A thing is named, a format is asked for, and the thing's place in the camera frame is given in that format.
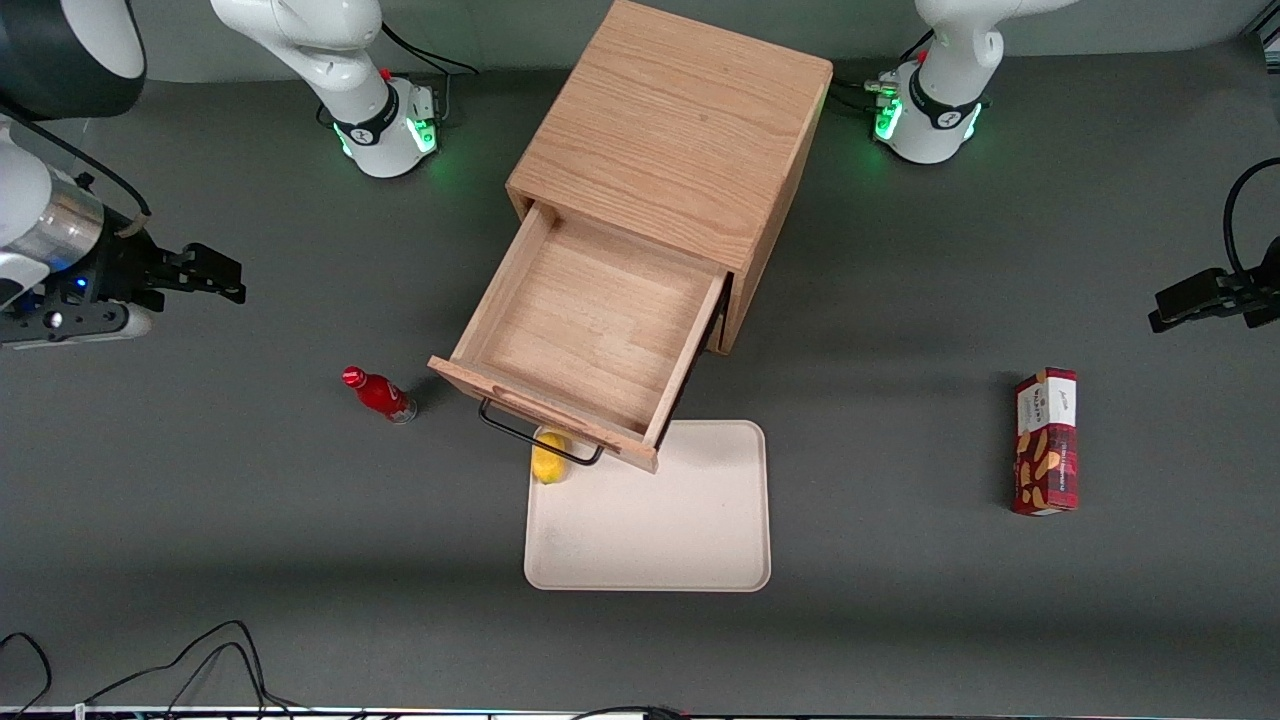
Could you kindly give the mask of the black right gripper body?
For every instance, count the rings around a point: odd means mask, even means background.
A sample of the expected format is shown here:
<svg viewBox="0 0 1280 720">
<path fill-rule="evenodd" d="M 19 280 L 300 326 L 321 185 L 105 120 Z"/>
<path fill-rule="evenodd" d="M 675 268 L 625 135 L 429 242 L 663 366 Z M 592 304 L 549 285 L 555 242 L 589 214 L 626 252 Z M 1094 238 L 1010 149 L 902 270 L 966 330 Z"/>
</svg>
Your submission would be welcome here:
<svg viewBox="0 0 1280 720">
<path fill-rule="evenodd" d="M 46 278 L 45 292 L 161 311 L 165 296 L 154 286 L 154 273 L 165 265 L 166 251 L 147 233 L 127 238 L 109 234 L 70 268 Z"/>
</svg>

